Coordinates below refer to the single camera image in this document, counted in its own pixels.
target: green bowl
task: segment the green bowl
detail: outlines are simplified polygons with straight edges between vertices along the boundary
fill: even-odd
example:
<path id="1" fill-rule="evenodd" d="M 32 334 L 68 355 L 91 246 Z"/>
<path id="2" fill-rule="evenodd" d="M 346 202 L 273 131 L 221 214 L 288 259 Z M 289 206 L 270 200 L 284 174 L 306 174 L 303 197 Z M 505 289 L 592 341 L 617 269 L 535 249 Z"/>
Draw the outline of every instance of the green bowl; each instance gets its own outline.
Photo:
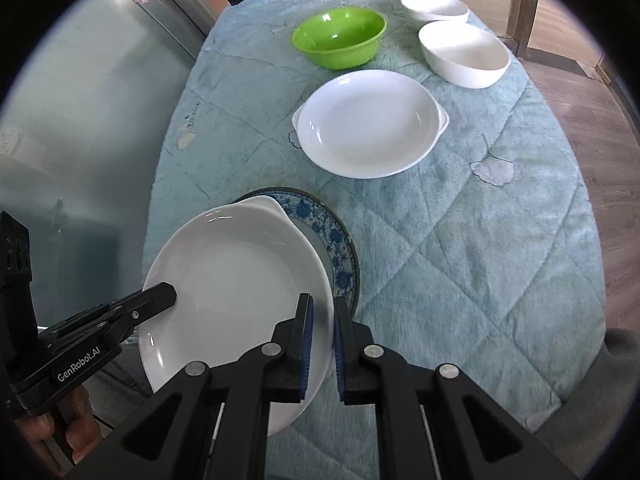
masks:
<path id="1" fill-rule="evenodd" d="M 385 30 L 386 20 L 375 10 L 340 7 L 306 20 L 291 41 L 314 63 L 342 70 L 371 60 Z"/>

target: gray sleeve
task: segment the gray sleeve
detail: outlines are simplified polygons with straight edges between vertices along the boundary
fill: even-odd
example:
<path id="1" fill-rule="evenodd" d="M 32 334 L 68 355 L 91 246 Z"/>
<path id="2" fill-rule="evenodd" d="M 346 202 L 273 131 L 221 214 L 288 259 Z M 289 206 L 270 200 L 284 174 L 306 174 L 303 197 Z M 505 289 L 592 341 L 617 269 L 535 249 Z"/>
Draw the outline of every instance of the gray sleeve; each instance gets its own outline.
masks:
<path id="1" fill-rule="evenodd" d="M 146 380 L 138 345 L 123 344 L 122 353 L 84 383 L 94 415 L 115 428 L 153 391 Z"/>
<path id="2" fill-rule="evenodd" d="M 619 428 L 639 379 L 640 335 L 607 330 L 585 378 L 536 436 L 583 478 Z"/>

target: blue floral pattern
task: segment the blue floral pattern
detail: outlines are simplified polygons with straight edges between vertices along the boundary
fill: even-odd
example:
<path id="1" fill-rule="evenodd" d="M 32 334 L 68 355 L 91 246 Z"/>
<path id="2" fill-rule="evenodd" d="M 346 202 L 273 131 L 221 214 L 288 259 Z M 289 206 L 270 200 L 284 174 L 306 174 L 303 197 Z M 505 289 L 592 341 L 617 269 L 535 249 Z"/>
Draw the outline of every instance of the blue floral pattern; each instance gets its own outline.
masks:
<path id="1" fill-rule="evenodd" d="M 338 217 L 319 199 L 295 189 L 259 189 L 238 200 L 258 195 L 273 198 L 287 215 L 304 222 L 319 236 L 329 254 L 334 271 L 334 297 L 345 298 L 353 317 L 360 295 L 360 265 L 351 237 Z"/>

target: metal screw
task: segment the metal screw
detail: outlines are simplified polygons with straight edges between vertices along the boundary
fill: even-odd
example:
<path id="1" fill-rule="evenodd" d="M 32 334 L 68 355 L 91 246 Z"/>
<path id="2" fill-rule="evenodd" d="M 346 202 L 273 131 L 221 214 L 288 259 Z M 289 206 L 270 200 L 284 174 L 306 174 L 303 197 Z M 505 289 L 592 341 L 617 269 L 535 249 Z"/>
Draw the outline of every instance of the metal screw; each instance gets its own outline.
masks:
<path id="1" fill-rule="evenodd" d="M 440 367 L 440 375 L 445 379 L 455 379 L 460 373 L 459 368 L 456 365 L 442 365 Z"/>
<path id="2" fill-rule="evenodd" d="M 190 375 L 191 377 L 202 375 L 205 369 L 205 365 L 202 361 L 191 361 L 184 367 L 184 371 L 187 372 L 187 375 Z"/>
<path id="3" fill-rule="evenodd" d="M 366 355 L 367 357 L 373 357 L 374 359 L 377 359 L 383 353 L 385 353 L 385 349 L 379 345 L 367 345 L 364 347 L 364 355 Z"/>
<path id="4" fill-rule="evenodd" d="M 282 347 L 278 343 L 265 343 L 262 345 L 262 353 L 269 356 L 278 355 Z"/>

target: ceramic dishware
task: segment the ceramic dishware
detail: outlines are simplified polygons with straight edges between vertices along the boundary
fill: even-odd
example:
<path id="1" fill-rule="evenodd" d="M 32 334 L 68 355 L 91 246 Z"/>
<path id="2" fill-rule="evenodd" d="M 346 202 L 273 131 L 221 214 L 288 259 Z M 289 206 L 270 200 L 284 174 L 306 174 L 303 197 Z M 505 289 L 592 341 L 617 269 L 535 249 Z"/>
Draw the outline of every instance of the ceramic dishware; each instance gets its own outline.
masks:
<path id="1" fill-rule="evenodd" d="M 491 86 L 511 63 L 508 49 L 498 38 L 468 23 L 428 23 L 418 38 L 431 69 L 465 88 Z"/>
<path id="2" fill-rule="evenodd" d="M 292 122 L 302 150 L 321 168 L 350 178 L 379 178 L 420 162 L 449 116 L 410 77 L 361 70 L 322 85 Z"/>
<path id="3" fill-rule="evenodd" d="M 278 202 L 311 242 L 333 285 L 334 297 L 345 299 L 353 318 L 360 297 L 360 262 L 351 235 L 339 216 L 317 196 L 293 187 L 263 187 L 241 196 L 236 202 L 259 195 L 270 196 Z"/>
<path id="4" fill-rule="evenodd" d="M 276 323 L 295 315 L 299 294 L 313 296 L 306 398 L 272 404 L 269 434 L 295 420 L 328 370 L 334 304 L 318 254 L 278 203 L 257 196 L 191 219 L 156 256 L 144 287 L 159 282 L 175 287 L 175 306 L 138 328 L 154 391 L 190 361 L 217 366 L 270 341 Z"/>
<path id="5" fill-rule="evenodd" d="M 466 22 L 469 8 L 460 0 L 400 0 L 407 20 L 415 28 L 430 22 Z"/>
<path id="6" fill-rule="evenodd" d="M 303 22 L 291 41 L 314 63 L 343 70 L 371 60 L 385 30 L 386 20 L 375 10 L 339 7 Z"/>

